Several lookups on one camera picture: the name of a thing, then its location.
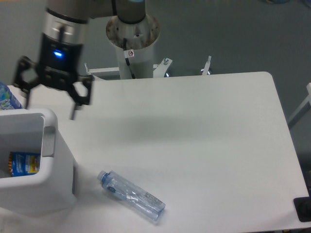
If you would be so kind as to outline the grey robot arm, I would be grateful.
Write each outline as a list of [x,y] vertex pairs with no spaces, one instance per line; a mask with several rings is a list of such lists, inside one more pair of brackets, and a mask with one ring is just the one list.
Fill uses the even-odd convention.
[[124,50],[143,48],[151,39],[143,0],[49,0],[46,5],[39,59],[22,56],[13,86],[26,98],[42,84],[66,91],[74,101],[73,111],[89,105],[93,78],[77,72],[91,18],[112,17],[112,34]]

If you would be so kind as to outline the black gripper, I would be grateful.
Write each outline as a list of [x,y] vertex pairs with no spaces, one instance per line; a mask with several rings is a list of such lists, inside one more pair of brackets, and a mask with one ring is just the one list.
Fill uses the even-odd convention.
[[[75,120],[76,112],[84,105],[90,105],[94,78],[92,75],[78,76],[77,73],[82,50],[82,44],[59,41],[43,34],[38,62],[27,56],[20,57],[12,84],[24,94],[25,109],[29,108],[31,90],[39,85],[67,91],[74,102],[70,120]],[[35,77],[27,81],[25,73],[29,70],[35,72]],[[75,84],[83,87],[85,93],[79,93]]]

